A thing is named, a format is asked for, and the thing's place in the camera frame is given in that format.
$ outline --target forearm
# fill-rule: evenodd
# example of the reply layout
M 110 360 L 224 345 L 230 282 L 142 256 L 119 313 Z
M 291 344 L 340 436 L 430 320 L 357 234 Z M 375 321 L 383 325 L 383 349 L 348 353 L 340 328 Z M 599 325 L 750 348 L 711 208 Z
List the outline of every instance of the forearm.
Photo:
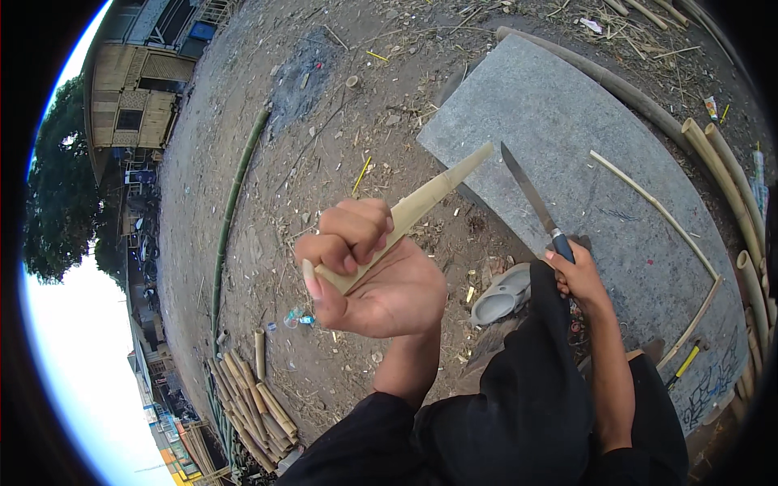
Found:
M 632 447 L 635 390 L 613 305 L 607 296 L 585 306 L 591 336 L 596 428 L 606 453 Z
M 373 391 L 395 395 L 419 408 L 435 381 L 439 360 L 440 325 L 425 334 L 397 336 L 378 366 Z

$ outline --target black graffiti drawing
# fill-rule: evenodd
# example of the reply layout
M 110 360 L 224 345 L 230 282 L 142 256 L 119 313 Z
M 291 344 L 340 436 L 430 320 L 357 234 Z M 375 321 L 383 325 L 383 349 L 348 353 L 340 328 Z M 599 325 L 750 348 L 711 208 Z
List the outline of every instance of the black graffiti drawing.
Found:
M 708 366 L 697 387 L 687 398 L 688 404 L 681 413 L 680 419 L 689 429 L 697 427 L 710 401 L 721 398 L 729 390 L 732 382 L 737 379 L 735 376 L 738 370 L 737 348 L 738 328 L 735 327 L 721 361 Z

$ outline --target knife handle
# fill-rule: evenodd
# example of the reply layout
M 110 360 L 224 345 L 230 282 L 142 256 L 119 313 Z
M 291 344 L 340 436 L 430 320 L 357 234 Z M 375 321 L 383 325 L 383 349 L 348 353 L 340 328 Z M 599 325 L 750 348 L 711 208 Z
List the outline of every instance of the knife handle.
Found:
M 559 253 L 565 257 L 565 260 L 569 261 L 570 263 L 576 263 L 576 259 L 573 258 L 573 250 L 570 248 L 570 244 L 567 243 L 567 236 L 565 236 L 565 233 L 562 233 L 562 231 L 557 228 L 552 232 L 552 235 L 553 239 L 551 242 L 554 244 L 554 250 L 556 250 L 556 253 Z

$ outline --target knife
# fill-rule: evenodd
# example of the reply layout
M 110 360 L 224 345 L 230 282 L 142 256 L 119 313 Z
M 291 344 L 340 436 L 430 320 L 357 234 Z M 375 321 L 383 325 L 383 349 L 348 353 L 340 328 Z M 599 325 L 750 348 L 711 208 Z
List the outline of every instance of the knife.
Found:
M 556 253 L 565 257 L 567 261 L 576 263 L 576 259 L 573 258 L 573 251 L 570 249 L 570 244 L 567 243 L 565 233 L 562 233 L 562 230 L 554 223 L 554 220 L 548 213 L 548 209 L 546 209 L 545 204 L 543 204 L 543 200 L 540 198 L 540 194 L 538 194 L 538 191 L 534 188 L 532 182 L 530 182 L 527 174 L 524 173 L 524 170 L 519 163 L 516 162 L 513 154 L 510 153 L 510 150 L 508 150 L 504 143 L 500 142 L 499 147 L 500 151 L 503 153 L 505 165 L 508 166 L 508 170 L 513 174 L 513 178 L 519 183 L 522 192 L 527 196 L 527 200 L 530 201 L 532 208 L 538 214 L 538 218 L 540 218 L 543 228 L 545 228 L 545 231 L 551 236 L 551 242 L 554 244 Z

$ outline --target nail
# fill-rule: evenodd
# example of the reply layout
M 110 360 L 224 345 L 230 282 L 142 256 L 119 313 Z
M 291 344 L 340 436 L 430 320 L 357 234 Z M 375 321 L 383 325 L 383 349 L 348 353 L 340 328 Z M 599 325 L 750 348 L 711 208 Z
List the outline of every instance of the nail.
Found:
M 354 260 L 354 256 L 352 256 L 350 253 L 349 255 L 343 259 L 343 267 L 345 268 L 346 272 L 352 274 L 356 271 L 357 268 L 356 260 Z
M 376 250 L 383 250 L 387 245 L 387 234 L 381 235 L 381 238 L 376 242 Z
M 314 264 L 310 260 L 303 258 L 303 280 L 305 286 L 308 289 L 308 293 L 313 300 L 321 300 L 321 285 L 316 279 L 316 272 L 314 272 Z

